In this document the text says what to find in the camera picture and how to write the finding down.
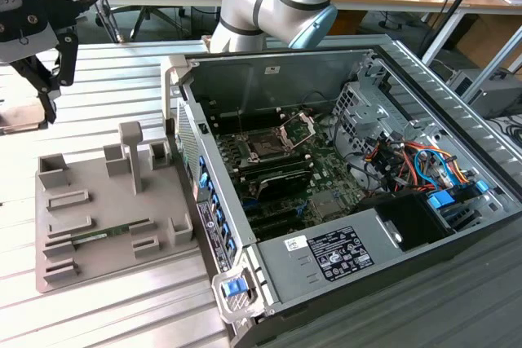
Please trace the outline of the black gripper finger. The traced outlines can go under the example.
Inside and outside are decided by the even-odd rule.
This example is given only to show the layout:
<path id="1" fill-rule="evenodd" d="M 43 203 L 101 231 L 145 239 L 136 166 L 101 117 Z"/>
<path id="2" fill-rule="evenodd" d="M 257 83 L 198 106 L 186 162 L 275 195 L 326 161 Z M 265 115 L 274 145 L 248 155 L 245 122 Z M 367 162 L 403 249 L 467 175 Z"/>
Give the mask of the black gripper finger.
<path id="1" fill-rule="evenodd" d="M 51 71 L 36 55 L 10 63 L 35 88 L 44 111 L 44 120 L 51 124 L 56 119 L 54 99 L 60 95 L 60 87 L 71 86 L 74 82 L 78 49 L 78 37 L 73 29 L 61 29 L 57 39 L 55 49 L 58 57 Z"/>

